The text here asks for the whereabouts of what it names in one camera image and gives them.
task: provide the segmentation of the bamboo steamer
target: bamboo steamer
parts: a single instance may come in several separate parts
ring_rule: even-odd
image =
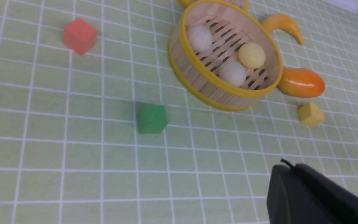
[[[257,103],[278,84],[282,74],[280,52],[263,26],[237,4],[221,0],[199,0],[190,4],[169,39],[169,61],[185,88],[204,103],[218,109],[239,111]],[[203,25],[213,35],[209,50],[199,53],[190,47],[186,27]],[[239,61],[238,50],[249,42],[266,53],[264,65],[247,69],[246,82],[235,87],[217,76],[225,61]]]

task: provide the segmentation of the plastic fruit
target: plastic fruit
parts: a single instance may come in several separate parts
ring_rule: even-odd
[[[320,96],[325,90],[324,80],[315,72],[305,68],[284,68],[277,87],[286,95],[311,98]]]
[[[279,29],[293,36],[300,45],[304,44],[304,40],[300,34],[298,24],[288,15],[274,14],[264,19],[261,24],[264,26],[268,33]]]

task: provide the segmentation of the table surface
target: table surface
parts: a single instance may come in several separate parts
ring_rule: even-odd
[[[358,16],[322,0],[253,0],[285,13],[304,46],[272,37],[284,65],[319,73],[319,98],[274,90],[243,112],[212,109],[176,80],[172,0],[0,0],[0,224],[268,223],[271,167],[304,162],[358,195]],[[99,31],[83,56],[62,44],[82,17]],[[135,108],[163,104],[161,135]],[[325,122],[299,124],[314,102]]]

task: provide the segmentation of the toy fruit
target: toy fruit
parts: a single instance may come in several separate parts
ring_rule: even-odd
[[[311,98],[320,96],[325,89],[324,80],[305,68],[284,68],[277,87],[286,95]]]
[[[190,46],[195,52],[204,52],[211,47],[213,37],[207,27],[195,25],[188,27],[186,32]]]
[[[268,33],[279,29],[293,36],[300,45],[304,44],[298,24],[295,20],[285,14],[275,14],[264,19],[261,24]]]
[[[259,44],[246,43],[238,51],[238,58],[247,68],[259,68],[266,60],[266,54]]]
[[[221,79],[234,86],[241,86],[246,81],[247,72],[237,61],[226,61],[218,68]]]

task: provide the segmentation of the yellow bun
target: yellow bun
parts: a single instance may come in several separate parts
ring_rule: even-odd
[[[240,47],[238,58],[247,68],[259,68],[266,60],[266,54],[261,46],[255,43],[247,43]]]

